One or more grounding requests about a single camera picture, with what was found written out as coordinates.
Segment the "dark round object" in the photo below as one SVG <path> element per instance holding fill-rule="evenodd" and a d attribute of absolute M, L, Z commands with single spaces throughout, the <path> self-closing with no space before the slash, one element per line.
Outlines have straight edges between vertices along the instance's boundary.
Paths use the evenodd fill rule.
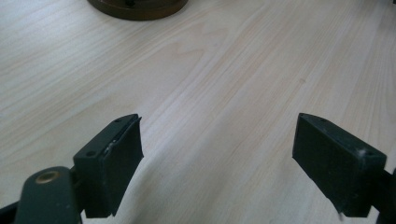
<path fill-rule="evenodd" d="M 88 0 L 98 10 L 120 19 L 151 21 L 181 10 L 188 0 Z"/>

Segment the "metal rivet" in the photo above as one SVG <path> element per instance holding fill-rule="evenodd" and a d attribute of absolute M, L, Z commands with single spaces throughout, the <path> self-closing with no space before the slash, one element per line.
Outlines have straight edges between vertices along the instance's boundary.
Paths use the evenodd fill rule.
<path fill-rule="evenodd" d="M 51 182 L 52 180 L 58 178 L 60 173 L 58 171 L 48 171 L 44 174 L 41 174 L 35 179 L 35 182 L 37 184 L 47 184 Z"/>

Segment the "screw hole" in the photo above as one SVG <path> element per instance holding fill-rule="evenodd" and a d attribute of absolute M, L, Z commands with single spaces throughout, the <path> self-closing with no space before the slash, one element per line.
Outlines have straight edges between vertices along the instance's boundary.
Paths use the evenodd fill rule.
<path fill-rule="evenodd" d="M 35 182 L 37 184 L 47 184 L 47 183 L 51 182 L 52 180 L 58 178 L 59 175 L 60 174 L 57 171 L 48 171 L 48 172 L 38 176 L 37 179 L 35 180 Z"/>
<path fill-rule="evenodd" d="M 87 152 L 87 157 L 92 157 L 92 156 L 94 156 L 96 154 L 96 152 L 94 152 L 94 151 L 89 151 L 89 152 Z"/>

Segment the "wooden table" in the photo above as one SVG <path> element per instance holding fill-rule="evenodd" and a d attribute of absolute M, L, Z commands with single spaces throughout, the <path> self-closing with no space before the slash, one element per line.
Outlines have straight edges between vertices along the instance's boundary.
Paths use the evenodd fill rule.
<path fill-rule="evenodd" d="M 0 19 L 0 206 L 138 113 L 145 158 L 120 210 L 85 223 L 375 223 L 341 222 L 291 149 L 305 112 L 396 167 L 391 0 L 190 0 L 143 22 L 2 0 Z"/>

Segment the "table surface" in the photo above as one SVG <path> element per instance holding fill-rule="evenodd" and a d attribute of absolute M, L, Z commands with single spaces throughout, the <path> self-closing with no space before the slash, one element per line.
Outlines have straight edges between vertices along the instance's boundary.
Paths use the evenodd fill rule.
<path fill-rule="evenodd" d="M 375 223 L 342 222 L 291 149 L 305 112 L 396 167 L 391 0 L 190 0 L 158 21 L 2 0 L 0 15 L 0 206 L 138 113 L 145 158 L 120 210 L 85 223 Z"/>

